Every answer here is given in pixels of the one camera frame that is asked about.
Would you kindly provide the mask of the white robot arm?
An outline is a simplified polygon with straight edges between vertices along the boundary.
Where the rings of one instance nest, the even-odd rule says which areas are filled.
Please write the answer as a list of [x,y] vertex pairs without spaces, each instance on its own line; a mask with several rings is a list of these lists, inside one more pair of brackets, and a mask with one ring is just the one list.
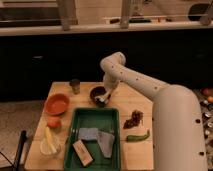
[[125,63],[121,52],[101,60],[104,87],[112,93],[122,81],[153,102],[154,171],[208,171],[201,108],[194,92],[131,70]]

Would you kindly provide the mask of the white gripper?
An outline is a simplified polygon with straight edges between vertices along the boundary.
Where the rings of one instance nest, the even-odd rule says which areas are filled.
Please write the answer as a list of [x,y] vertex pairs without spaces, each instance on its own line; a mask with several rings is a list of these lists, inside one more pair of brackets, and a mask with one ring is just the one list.
[[103,78],[104,88],[108,94],[111,94],[118,86],[119,80],[107,75]]

